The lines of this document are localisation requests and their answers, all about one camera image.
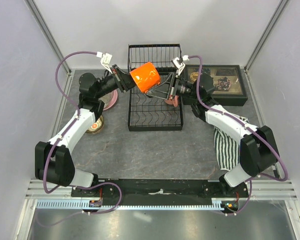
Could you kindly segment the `pink mug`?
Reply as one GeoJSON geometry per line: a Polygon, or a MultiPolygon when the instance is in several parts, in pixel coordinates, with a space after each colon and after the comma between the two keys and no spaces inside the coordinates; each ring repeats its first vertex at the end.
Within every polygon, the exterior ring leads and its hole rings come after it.
{"type": "Polygon", "coordinates": [[[176,95],[173,99],[166,99],[164,100],[164,102],[168,105],[172,105],[173,107],[177,107],[179,105],[179,100],[178,100],[178,96],[176,95]]]}

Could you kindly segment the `pink plate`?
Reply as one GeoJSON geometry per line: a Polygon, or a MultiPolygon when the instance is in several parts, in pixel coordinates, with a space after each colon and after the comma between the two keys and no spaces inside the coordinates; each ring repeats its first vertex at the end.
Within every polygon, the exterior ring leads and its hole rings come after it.
{"type": "Polygon", "coordinates": [[[111,92],[110,101],[104,106],[103,110],[105,111],[112,108],[116,104],[117,100],[118,100],[118,92],[117,90],[114,90],[113,92],[111,92]]]}

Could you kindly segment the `orange mug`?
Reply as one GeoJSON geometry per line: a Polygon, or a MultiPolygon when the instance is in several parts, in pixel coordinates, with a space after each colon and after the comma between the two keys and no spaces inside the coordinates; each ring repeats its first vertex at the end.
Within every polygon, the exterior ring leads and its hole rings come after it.
{"type": "Polygon", "coordinates": [[[147,93],[161,81],[160,75],[151,62],[147,62],[132,70],[130,75],[142,93],[147,93]]]}

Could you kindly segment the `pink patterned bowl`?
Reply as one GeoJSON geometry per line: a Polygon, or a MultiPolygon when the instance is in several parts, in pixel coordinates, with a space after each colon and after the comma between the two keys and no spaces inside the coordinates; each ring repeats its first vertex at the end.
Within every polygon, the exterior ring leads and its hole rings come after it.
{"type": "Polygon", "coordinates": [[[100,116],[100,118],[86,130],[87,134],[97,134],[99,133],[104,127],[104,117],[100,116]]]}

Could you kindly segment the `small green patterned bowl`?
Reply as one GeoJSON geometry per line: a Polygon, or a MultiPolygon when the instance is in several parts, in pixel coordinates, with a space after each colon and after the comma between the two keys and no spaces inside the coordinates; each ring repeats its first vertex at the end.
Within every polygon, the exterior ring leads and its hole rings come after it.
{"type": "Polygon", "coordinates": [[[102,120],[98,119],[91,127],[88,128],[88,132],[96,132],[103,126],[102,120]]]}

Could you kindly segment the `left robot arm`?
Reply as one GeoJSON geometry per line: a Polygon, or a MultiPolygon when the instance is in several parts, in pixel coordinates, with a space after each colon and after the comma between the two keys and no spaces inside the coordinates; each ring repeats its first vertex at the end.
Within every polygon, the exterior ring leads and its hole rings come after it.
{"type": "Polygon", "coordinates": [[[128,91],[136,86],[132,76],[113,65],[112,73],[96,78],[84,73],[79,78],[79,104],[71,120],[47,142],[35,146],[35,177],[58,186],[78,186],[90,197],[99,193],[97,176],[74,166],[71,153],[84,133],[101,117],[105,95],[120,89],[128,91]]]}

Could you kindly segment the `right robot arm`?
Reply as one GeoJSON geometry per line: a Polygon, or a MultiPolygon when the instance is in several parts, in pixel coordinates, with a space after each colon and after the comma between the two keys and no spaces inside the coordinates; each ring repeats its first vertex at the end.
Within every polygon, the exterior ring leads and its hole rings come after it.
{"type": "Polygon", "coordinates": [[[229,197],[238,185],[276,164],[280,156],[273,131],[268,126],[245,123],[225,110],[213,99],[214,90],[214,80],[206,73],[199,74],[194,83],[170,73],[146,95],[166,100],[183,97],[197,118],[220,129],[239,145],[239,163],[220,178],[218,185],[220,194],[229,197]]]}

